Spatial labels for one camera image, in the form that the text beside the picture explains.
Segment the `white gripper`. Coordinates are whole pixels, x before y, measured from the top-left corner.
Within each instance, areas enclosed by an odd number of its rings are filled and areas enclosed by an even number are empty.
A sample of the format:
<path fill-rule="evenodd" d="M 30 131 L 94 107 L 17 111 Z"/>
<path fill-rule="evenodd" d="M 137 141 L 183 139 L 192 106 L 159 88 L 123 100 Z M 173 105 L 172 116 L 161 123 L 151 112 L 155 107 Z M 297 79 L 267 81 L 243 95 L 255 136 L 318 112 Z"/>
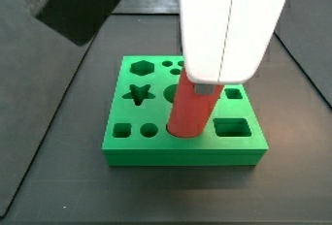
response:
<path fill-rule="evenodd" d="M 185 75 L 196 95 L 256 72 L 285 0 L 179 0 Z"/>

